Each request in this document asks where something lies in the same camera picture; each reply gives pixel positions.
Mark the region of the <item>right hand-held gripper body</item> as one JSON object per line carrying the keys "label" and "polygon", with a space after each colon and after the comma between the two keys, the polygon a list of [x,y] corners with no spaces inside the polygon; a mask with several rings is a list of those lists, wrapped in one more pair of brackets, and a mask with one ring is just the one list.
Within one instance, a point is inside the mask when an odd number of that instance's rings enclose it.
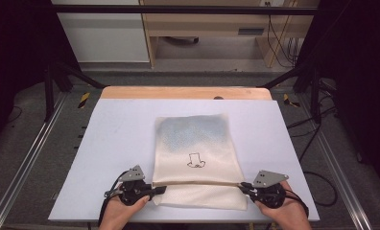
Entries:
{"label": "right hand-held gripper body", "polygon": [[268,208],[277,209],[283,205],[286,191],[281,185],[289,178],[287,174],[260,171],[252,182],[252,201],[259,201]]}

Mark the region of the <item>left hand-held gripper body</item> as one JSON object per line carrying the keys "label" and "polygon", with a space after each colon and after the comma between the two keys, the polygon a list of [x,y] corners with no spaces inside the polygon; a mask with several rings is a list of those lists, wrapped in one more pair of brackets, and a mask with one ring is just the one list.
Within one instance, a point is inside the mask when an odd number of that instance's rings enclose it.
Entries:
{"label": "left hand-held gripper body", "polygon": [[144,196],[153,197],[154,191],[151,184],[145,182],[145,174],[141,167],[136,165],[122,172],[109,191],[104,194],[105,198],[118,196],[122,203],[132,206]]}

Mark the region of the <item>cream mesh zipper laundry bag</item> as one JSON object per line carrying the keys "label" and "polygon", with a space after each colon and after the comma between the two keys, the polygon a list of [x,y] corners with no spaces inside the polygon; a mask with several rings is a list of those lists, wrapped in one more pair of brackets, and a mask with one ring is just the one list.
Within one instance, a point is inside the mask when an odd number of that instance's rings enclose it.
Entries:
{"label": "cream mesh zipper laundry bag", "polygon": [[161,117],[155,121],[156,205],[245,211],[245,180],[224,114]]}

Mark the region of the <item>person's left hand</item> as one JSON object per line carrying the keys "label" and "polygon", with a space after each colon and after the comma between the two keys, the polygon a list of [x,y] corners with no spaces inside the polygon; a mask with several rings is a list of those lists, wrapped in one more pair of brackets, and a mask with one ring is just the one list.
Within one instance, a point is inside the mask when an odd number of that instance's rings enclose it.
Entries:
{"label": "person's left hand", "polygon": [[130,218],[139,212],[150,200],[148,195],[138,199],[132,206],[125,205],[118,196],[107,204],[99,230],[122,230]]}

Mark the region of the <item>person's right hand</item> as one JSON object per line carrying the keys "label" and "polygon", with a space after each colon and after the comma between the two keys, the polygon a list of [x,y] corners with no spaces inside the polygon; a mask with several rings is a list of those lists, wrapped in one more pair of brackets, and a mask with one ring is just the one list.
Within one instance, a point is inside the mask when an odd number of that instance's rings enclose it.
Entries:
{"label": "person's right hand", "polygon": [[281,207],[272,209],[259,201],[255,201],[256,206],[264,216],[274,220],[282,230],[312,230],[305,209],[297,201],[297,196],[291,193],[291,186],[287,181],[282,181],[280,185],[287,192],[287,197]]}

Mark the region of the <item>white foam board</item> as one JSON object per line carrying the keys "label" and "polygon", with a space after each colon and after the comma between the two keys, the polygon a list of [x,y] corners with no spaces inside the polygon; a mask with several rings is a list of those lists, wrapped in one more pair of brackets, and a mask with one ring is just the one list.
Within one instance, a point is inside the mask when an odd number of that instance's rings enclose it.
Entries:
{"label": "white foam board", "polygon": [[[224,114],[239,166],[247,182],[260,171],[283,173],[319,219],[298,163],[279,106],[267,100],[122,100],[97,102],[80,148],[49,218],[58,221],[95,220],[104,193],[117,176],[139,165],[153,184],[155,121],[161,117]],[[136,222],[247,222],[263,215],[247,198],[245,211],[152,204],[134,216]]]}

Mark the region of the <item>light wooden table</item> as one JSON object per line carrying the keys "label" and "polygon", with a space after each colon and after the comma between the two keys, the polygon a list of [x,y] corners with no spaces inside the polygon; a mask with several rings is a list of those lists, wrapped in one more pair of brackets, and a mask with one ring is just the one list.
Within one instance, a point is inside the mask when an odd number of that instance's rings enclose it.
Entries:
{"label": "light wooden table", "polygon": [[218,99],[267,100],[272,95],[266,88],[256,87],[185,87],[185,86],[108,86],[101,99]]}

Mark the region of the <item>black metal stand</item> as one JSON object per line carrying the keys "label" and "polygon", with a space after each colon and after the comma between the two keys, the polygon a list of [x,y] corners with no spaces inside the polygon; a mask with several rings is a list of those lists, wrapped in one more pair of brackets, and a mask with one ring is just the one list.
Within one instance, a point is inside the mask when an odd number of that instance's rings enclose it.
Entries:
{"label": "black metal stand", "polygon": [[73,68],[63,62],[54,62],[49,64],[44,71],[46,103],[45,122],[47,122],[55,113],[53,83],[57,85],[61,92],[69,92],[73,88],[73,83],[69,79],[70,76],[74,76],[97,89],[104,89],[106,87],[105,84],[92,79],[81,70]]}
{"label": "black metal stand", "polygon": [[271,89],[292,77],[297,77],[297,80],[293,85],[293,90],[296,93],[302,93],[307,88],[310,88],[310,115],[314,119],[315,123],[319,124],[321,122],[319,103],[321,75],[314,64],[304,62],[292,70],[282,74],[280,77],[264,83],[263,85],[259,85],[259,88]]}

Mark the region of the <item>dark curtain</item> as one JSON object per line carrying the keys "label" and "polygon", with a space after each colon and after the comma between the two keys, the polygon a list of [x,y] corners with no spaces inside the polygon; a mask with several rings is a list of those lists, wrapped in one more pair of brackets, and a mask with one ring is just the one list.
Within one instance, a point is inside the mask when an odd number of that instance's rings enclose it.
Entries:
{"label": "dark curtain", "polygon": [[0,0],[0,132],[15,95],[44,81],[48,65],[79,63],[52,0]]}
{"label": "dark curtain", "polygon": [[336,82],[336,106],[356,150],[380,178],[380,0],[320,0],[299,54]]}

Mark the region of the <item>white cabinet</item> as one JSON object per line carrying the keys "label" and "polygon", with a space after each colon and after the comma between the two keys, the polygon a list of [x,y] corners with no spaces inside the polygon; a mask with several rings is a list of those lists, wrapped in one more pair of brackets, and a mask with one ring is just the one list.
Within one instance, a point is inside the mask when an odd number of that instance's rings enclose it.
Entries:
{"label": "white cabinet", "polygon": [[59,13],[80,63],[148,62],[140,13]]}

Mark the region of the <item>light wooden desk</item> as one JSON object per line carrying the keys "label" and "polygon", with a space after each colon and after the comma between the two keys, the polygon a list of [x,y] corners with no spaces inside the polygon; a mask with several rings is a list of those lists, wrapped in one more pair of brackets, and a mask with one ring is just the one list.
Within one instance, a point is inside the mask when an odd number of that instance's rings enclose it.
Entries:
{"label": "light wooden desk", "polygon": [[[226,6],[315,8],[320,0],[138,0],[142,6]],[[272,67],[280,57],[280,43],[286,38],[304,38],[311,15],[259,14],[179,14],[145,13],[144,25],[149,37],[254,37],[265,64]],[[238,35],[239,28],[264,28],[262,35]]]}

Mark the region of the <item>aluminium floor rail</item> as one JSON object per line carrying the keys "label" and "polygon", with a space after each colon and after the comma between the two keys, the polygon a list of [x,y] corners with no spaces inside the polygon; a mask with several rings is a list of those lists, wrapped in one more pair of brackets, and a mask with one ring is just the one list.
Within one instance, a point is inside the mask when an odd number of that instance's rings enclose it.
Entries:
{"label": "aluminium floor rail", "polygon": [[20,167],[18,168],[11,184],[0,200],[0,228],[5,222],[8,213],[10,212],[14,202],[16,201],[25,181],[27,180],[35,161],[40,155],[40,152],[55,125],[58,116],[60,115],[64,103],[68,97],[68,93],[59,93],[58,99],[54,105],[54,111],[49,118],[43,123],[37,137],[34,139],[26,156],[24,157]]}
{"label": "aluminium floor rail", "polygon": [[324,133],[319,129],[317,134],[317,143],[321,149],[323,158],[333,177],[335,186],[340,193],[340,198],[348,211],[353,224],[357,230],[372,230],[368,216],[366,215],[358,197],[356,196],[351,184],[346,177],[343,168],[337,161],[333,150],[331,149]]}

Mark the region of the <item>yellow-handled tool right floor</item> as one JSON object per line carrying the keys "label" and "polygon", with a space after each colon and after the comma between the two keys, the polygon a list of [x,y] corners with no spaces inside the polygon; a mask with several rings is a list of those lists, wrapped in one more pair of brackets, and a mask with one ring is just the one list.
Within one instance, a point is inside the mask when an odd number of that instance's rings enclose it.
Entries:
{"label": "yellow-handled tool right floor", "polygon": [[300,107],[300,103],[291,102],[290,99],[289,99],[289,96],[287,94],[283,94],[283,102],[286,105],[290,105],[290,106],[293,106],[293,107]]}

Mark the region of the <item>yellow-handled tool floor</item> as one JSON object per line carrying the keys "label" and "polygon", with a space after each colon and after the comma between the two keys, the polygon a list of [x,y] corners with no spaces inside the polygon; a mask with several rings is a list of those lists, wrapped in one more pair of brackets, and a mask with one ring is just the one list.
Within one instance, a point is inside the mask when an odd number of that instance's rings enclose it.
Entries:
{"label": "yellow-handled tool floor", "polygon": [[291,102],[290,99],[289,99],[289,96],[287,94],[283,94],[283,102],[286,105],[290,105],[290,106],[293,106],[293,107],[300,107],[300,103]]}
{"label": "yellow-handled tool floor", "polygon": [[79,102],[79,105],[78,105],[78,108],[84,108],[88,98],[90,96],[90,93],[89,92],[85,92],[83,93],[82,97],[81,97],[81,100]]}

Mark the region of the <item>yellow-handled tool left floor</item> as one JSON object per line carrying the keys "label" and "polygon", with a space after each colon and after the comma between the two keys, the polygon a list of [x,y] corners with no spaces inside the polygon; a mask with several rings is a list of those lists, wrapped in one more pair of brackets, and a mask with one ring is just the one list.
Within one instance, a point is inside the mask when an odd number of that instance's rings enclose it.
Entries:
{"label": "yellow-handled tool left floor", "polygon": [[85,92],[83,93],[82,97],[81,97],[81,100],[79,102],[79,105],[78,105],[78,108],[84,108],[88,98],[90,96],[90,93],[89,92]]}

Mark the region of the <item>black horizontal frame bar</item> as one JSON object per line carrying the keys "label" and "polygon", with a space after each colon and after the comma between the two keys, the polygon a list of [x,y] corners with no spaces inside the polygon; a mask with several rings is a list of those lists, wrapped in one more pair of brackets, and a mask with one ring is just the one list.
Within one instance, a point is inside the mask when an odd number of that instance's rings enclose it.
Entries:
{"label": "black horizontal frame bar", "polygon": [[315,15],[317,8],[226,6],[53,5],[55,12]]}

